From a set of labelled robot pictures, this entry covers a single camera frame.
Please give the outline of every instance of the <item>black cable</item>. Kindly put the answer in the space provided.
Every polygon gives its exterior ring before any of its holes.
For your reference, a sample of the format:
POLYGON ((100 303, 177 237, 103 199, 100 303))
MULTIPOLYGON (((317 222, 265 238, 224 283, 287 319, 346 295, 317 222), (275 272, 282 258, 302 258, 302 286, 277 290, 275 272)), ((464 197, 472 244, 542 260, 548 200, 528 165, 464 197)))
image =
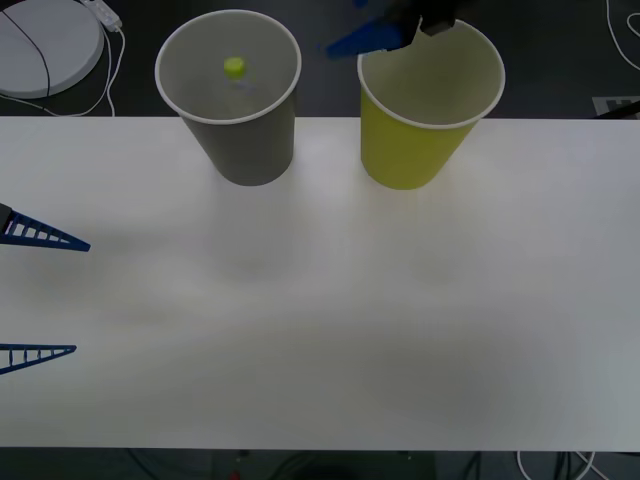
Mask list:
POLYGON ((161 457, 156 457, 154 455, 149 455, 145 451, 135 452, 135 455, 137 457, 146 458, 148 461, 150 461, 152 463, 157 463, 163 469, 173 471, 174 473, 178 473, 180 475, 186 475, 186 476, 189 476, 189 477, 196 477, 196 478, 209 478, 211 476, 211 471, 206 471, 205 472, 203 470, 191 470, 189 468, 185 468, 185 467, 182 467, 180 465, 172 464, 172 463, 162 459, 161 457))
POLYGON ((571 455, 572 455, 572 452, 567 452, 567 474, 564 477, 565 480, 571 480, 571 477, 573 477, 573 468, 571 467, 571 455))
POLYGON ((560 480, 560 475, 562 474, 562 467, 564 467, 566 453, 558 452, 556 454, 556 466, 553 470, 553 480, 560 480))
POLYGON ((49 75, 49 65, 47 65, 47 60, 44 58, 44 54, 42 53, 42 50, 40 50, 40 48, 38 47, 38 45, 36 45, 36 42, 33 41, 33 39, 27 34, 27 32, 25 32, 24 30, 22 30, 22 28, 20 27, 20 25, 18 25, 13 18, 11 18, 7 12, 5 12, 4 10, 2 10, 1 12, 5 17, 7 17, 9 19, 9 21, 11 23, 13 23, 16 28, 18 30, 20 30, 22 32, 22 34, 27 37, 27 40, 29 40, 31 42, 31 44, 35 47, 35 49, 38 51, 38 53, 40 54, 40 58, 42 59, 42 64, 44 65, 44 69, 47 72, 47 95, 45 98, 49 98, 49 93, 51 92, 51 75, 49 75))
POLYGON ((279 467, 275 469, 275 471, 268 477, 268 480, 278 480, 282 474, 291 473, 288 470, 292 465, 296 465, 295 469, 300 469, 303 467, 307 467, 313 463, 315 458, 312 455, 309 455, 307 452, 301 452, 289 457, 283 463, 280 464, 279 467))
POLYGON ((136 457, 136 454, 133 453, 133 450, 131 450, 130 448, 125 448, 124 451, 127 452, 127 455, 129 455, 131 460, 133 460, 133 462, 140 468, 140 470, 142 470, 151 480, 160 480, 160 478, 158 478, 155 473, 149 470, 147 466, 142 463, 138 457, 136 457))
POLYGON ((476 480, 480 480, 482 474, 482 453, 478 452, 478 461, 476 462, 476 480))
POLYGON ((640 113, 640 101, 630 103, 624 107, 616 108, 615 110, 611 110, 610 112, 603 113, 602 115, 598 115, 593 118, 596 120, 622 119, 638 113, 640 113))
POLYGON ((465 465, 464 469, 462 470, 462 475, 460 476, 460 480, 466 480, 469 477, 469 474, 471 473, 474 467, 476 469, 476 480, 478 480, 480 478, 481 463, 482 463, 482 453, 481 452, 474 453, 469 459, 469 461, 467 462, 467 464, 465 465))

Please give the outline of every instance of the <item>white round device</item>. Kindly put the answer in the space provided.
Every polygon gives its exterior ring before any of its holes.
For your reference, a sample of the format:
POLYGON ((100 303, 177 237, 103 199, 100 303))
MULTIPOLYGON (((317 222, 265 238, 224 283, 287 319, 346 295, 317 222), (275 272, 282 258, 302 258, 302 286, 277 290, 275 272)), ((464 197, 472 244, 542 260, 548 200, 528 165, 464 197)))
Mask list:
MULTIPOLYGON (((102 27, 72 0, 25 0, 5 10, 42 51, 49 67, 49 95, 82 80, 102 54, 102 27)), ((24 34, 0 14, 0 93, 16 98, 47 95, 42 58, 24 34)))

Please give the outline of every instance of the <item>yellow paper cup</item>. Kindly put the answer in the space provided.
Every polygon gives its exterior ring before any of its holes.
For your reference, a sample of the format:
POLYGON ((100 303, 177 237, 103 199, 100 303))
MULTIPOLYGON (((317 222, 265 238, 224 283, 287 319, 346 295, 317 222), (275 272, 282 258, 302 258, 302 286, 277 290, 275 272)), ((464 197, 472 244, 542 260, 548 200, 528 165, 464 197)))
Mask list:
POLYGON ((505 84, 500 54, 481 32, 456 21, 450 30, 390 52, 358 57, 362 86, 361 159, 390 188, 425 185, 505 84))

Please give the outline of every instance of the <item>blue plastic part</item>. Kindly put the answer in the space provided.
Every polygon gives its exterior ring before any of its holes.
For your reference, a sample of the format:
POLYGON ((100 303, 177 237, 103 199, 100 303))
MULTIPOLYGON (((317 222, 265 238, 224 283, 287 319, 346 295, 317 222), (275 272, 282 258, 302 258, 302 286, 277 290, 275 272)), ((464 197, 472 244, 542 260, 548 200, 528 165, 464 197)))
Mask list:
POLYGON ((65 355, 75 352, 77 348, 78 347, 75 345, 26 345, 20 343, 0 343, 0 352, 9 352, 9 366, 3 368, 0 367, 0 375, 64 357, 65 355), (36 358, 29 360, 28 352, 33 351, 37 352, 36 358), (20 363, 16 363, 16 353, 18 354, 18 357, 22 354, 22 361, 20 363))
POLYGON ((403 34, 398 27, 374 20, 329 45, 326 52, 329 58, 336 59, 377 50, 394 50, 403 46, 403 34))
POLYGON ((79 238, 16 211, 9 214, 9 220, 4 227, 0 225, 0 228, 2 228, 0 230, 0 244, 57 248, 78 252, 88 252, 91 248, 91 245, 79 238))

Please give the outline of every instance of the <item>blue ladder-shaped object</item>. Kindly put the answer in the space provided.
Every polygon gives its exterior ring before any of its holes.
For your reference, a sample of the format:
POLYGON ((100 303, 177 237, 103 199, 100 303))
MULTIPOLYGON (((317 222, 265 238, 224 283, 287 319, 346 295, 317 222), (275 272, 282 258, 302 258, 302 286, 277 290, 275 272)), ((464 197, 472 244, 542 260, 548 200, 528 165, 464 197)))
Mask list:
POLYGON ((88 252, 91 248, 91 245, 79 238, 22 215, 1 203, 0 244, 58 248, 78 252, 88 252))
POLYGON ((75 345, 23 345, 19 343, 0 343, 0 352, 9 352, 9 366, 0 367, 0 375, 64 357, 65 355, 75 352, 76 348, 77 347, 75 345), (37 352, 35 354, 35 358, 29 359, 29 352, 37 352))

